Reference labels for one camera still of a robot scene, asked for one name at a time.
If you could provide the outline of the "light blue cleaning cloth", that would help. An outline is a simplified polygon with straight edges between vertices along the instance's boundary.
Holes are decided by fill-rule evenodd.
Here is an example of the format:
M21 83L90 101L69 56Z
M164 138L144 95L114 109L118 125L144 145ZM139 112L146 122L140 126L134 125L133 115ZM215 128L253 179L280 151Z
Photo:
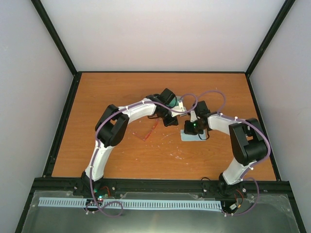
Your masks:
M183 142L204 141L208 139L208 136L206 135L205 132L203 132L202 134L191 135L185 134L184 130L180 130L180 136L181 141Z

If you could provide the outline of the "grey glasses case green lining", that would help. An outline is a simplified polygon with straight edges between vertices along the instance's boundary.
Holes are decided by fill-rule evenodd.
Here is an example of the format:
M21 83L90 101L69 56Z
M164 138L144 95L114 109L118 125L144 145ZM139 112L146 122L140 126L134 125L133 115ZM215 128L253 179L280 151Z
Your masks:
M173 117L176 117L176 115L174 114L174 112L175 112L174 107L179 100L180 100L180 96L175 96L174 99L168 105L168 107L171 109L170 112L171 112Z

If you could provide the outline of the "pink transparent sunglasses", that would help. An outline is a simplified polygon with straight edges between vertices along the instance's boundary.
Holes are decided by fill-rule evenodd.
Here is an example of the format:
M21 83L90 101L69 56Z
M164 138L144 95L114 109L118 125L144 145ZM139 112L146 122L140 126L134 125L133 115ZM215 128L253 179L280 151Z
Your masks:
M132 135L139 138L142 141L146 141L150 135L154 132L159 124L158 118L149 119L147 117L141 118L139 120L131 123L133 126Z

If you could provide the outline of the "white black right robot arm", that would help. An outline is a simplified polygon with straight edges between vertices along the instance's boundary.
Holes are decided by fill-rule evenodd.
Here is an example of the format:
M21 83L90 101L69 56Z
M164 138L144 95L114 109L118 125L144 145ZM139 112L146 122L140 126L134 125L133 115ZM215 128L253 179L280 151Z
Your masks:
M229 196L243 181L246 173L271 153L271 146L255 118L240 119L226 116L221 112L211 112L204 101L198 102L190 112L190 120L184 124L184 134L197 135L219 131L230 136L233 160L220 174L218 192Z

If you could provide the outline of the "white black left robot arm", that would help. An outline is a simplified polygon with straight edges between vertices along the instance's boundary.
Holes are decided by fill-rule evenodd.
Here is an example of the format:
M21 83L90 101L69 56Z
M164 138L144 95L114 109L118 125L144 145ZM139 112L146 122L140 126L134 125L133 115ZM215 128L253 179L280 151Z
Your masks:
M95 147L89 165L81 175L84 190L97 195L101 190L100 179L113 148L124 138L127 126L143 117L162 119L165 127L177 126L177 116L184 112L181 97L171 90L164 89L161 94L148 95L141 101L127 106L107 106L95 126Z

